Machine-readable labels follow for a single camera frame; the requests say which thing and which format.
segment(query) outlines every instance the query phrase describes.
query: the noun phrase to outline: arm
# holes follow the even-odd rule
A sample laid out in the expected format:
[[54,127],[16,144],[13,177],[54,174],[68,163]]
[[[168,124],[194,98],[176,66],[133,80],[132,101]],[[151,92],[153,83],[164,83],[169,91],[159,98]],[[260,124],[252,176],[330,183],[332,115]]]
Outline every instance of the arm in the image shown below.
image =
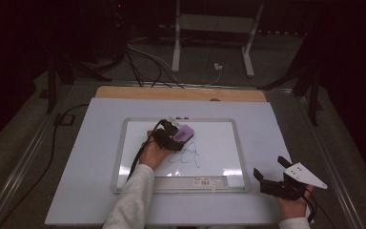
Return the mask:
[[[307,189],[312,192],[314,186],[308,185]],[[305,198],[310,196],[310,192],[305,192]],[[287,200],[275,198],[281,211],[283,220],[279,223],[280,229],[309,229],[310,225],[305,218],[307,203],[303,198],[297,200]]]
[[172,153],[172,151],[160,149],[153,138],[144,147],[139,165],[124,186],[103,228],[144,228],[153,197],[153,170]]
[[153,196],[153,169],[139,164],[121,192],[103,228],[144,228]]

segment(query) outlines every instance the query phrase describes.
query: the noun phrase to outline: gray floor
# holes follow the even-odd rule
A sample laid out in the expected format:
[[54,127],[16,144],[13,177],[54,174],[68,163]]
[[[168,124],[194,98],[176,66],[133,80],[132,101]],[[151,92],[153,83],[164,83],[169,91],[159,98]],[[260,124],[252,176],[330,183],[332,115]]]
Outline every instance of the gray floor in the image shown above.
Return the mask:
[[[258,35],[251,51],[254,78],[245,76],[239,42],[218,44],[214,47],[184,47],[181,71],[175,77],[186,87],[204,87],[218,78],[218,72],[213,69],[214,63],[222,63],[220,78],[213,84],[215,87],[252,89],[284,75],[301,42],[302,39],[292,36]],[[172,63],[173,41],[169,38],[161,39],[156,44],[142,39],[132,42],[131,45],[142,52],[164,59],[169,65]],[[133,62],[147,77],[156,78],[157,67],[152,61],[134,57]],[[131,68],[125,63],[105,73],[105,76],[114,79],[107,85],[136,85],[132,83],[134,77]],[[166,75],[162,76],[162,80],[173,85]],[[0,134],[0,191],[22,155],[32,151],[32,148],[37,152],[32,158],[30,167],[25,168],[28,170],[26,175],[20,177],[22,182],[19,183],[12,202],[7,206],[8,209],[26,194],[50,160],[53,119],[52,116],[45,114],[47,100],[38,98],[41,91],[47,88],[46,82],[45,74],[36,79],[37,92]],[[64,112],[81,103],[89,103],[100,85],[104,84],[79,75],[73,86],[62,87],[59,104],[54,113]],[[292,160],[301,161],[329,184],[328,190],[315,190],[315,197],[334,222],[335,228],[366,228],[366,167],[353,140],[324,89],[319,91],[322,111],[317,113],[318,127],[312,127],[305,118],[304,98],[289,95],[288,89],[293,85],[294,81],[288,82],[279,89],[266,93],[274,108]],[[74,110],[72,113],[76,116],[75,123],[70,127],[64,126],[58,129],[50,169],[35,189],[11,213],[2,228],[55,227],[44,225],[44,220],[85,111],[86,108]],[[318,211],[312,228],[330,227],[322,211]],[[277,228],[277,225],[254,228]]]

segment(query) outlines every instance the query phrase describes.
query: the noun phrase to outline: blue marker drawing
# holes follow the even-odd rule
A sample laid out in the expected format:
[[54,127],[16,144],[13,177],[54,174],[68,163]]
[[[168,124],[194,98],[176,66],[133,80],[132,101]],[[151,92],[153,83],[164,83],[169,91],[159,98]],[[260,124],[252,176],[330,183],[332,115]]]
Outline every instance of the blue marker drawing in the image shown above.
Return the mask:
[[197,163],[196,158],[199,156],[197,150],[195,149],[195,142],[190,143],[190,145],[182,149],[179,152],[176,152],[169,157],[170,163],[181,162],[182,164],[195,163],[195,167],[199,169],[201,166]]

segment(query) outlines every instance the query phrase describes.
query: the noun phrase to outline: white cable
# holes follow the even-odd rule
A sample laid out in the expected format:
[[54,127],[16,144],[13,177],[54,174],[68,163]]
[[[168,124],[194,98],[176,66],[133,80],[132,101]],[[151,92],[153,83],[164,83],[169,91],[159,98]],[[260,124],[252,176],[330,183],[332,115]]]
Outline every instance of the white cable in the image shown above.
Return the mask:
[[204,86],[212,86],[214,83],[218,82],[220,78],[221,78],[221,69],[218,69],[218,78],[214,82],[205,84]]

